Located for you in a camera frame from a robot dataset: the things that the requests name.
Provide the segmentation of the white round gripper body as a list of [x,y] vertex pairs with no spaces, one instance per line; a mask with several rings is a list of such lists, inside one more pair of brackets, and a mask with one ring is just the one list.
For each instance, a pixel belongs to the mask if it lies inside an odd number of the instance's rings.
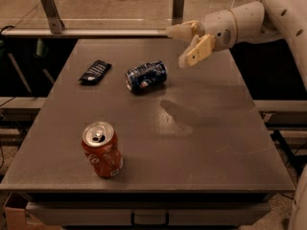
[[207,34],[214,36],[216,52],[230,49],[237,42],[237,23],[231,10],[210,13],[204,17],[201,24]]

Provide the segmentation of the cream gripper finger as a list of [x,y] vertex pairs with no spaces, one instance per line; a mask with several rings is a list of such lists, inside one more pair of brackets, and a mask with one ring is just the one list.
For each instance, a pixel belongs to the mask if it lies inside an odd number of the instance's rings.
[[190,45],[185,49],[178,58],[178,66],[186,69],[196,65],[198,62],[208,58],[216,46],[216,39],[211,34],[193,37]]
[[191,42],[196,35],[202,37],[205,34],[204,27],[198,20],[172,25],[165,32],[168,37],[184,42]]

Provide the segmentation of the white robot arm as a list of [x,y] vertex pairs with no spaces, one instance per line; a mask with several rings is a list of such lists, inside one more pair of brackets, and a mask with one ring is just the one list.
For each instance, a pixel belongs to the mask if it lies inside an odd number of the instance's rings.
[[307,88],[307,0],[259,0],[170,26],[166,35],[185,41],[188,48],[178,58],[189,68],[212,53],[247,42],[260,44],[284,39]]

